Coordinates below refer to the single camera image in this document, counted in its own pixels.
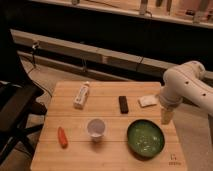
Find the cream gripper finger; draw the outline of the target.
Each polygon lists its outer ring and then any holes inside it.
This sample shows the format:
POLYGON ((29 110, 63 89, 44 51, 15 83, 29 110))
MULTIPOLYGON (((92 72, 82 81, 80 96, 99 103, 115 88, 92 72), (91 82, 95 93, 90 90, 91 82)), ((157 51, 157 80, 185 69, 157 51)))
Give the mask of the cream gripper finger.
POLYGON ((170 108, 161 109, 161 123, 167 125, 173 118, 173 110, 170 108))

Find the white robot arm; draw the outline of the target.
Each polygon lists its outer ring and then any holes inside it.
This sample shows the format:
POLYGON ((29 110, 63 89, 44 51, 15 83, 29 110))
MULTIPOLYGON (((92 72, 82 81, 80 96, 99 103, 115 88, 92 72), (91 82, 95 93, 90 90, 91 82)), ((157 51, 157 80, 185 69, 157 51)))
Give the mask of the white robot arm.
POLYGON ((173 110, 182 103, 184 98, 213 117, 213 87, 202 81, 204 75, 205 67, 198 61, 176 65, 164 72, 164 86, 158 95, 162 106, 162 124, 170 123, 173 110))

